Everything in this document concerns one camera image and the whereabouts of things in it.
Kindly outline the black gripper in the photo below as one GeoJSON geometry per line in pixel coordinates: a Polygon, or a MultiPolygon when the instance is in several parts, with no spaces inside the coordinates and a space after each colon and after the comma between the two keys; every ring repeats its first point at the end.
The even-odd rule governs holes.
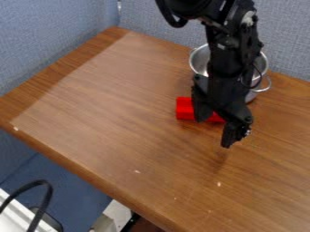
{"type": "Polygon", "coordinates": [[[205,122],[214,112],[226,121],[221,146],[226,149],[246,138],[251,131],[253,113],[246,97],[253,84],[253,76],[210,75],[207,78],[195,74],[193,77],[191,102],[197,122],[205,122]]]}

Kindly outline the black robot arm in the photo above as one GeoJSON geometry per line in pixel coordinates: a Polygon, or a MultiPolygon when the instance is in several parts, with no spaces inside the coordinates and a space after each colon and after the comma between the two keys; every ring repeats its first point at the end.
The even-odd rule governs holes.
{"type": "Polygon", "coordinates": [[[182,28],[191,20],[199,20],[205,27],[209,76],[194,76],[191,102],[198,122],[214,114],[226,121],[221,146],[227,149],[247,137],[253,125],[246,97],[257,87],[254,62],[263,48],[254,1],[155,0],[155,3],[171,27],[182,28]]]}

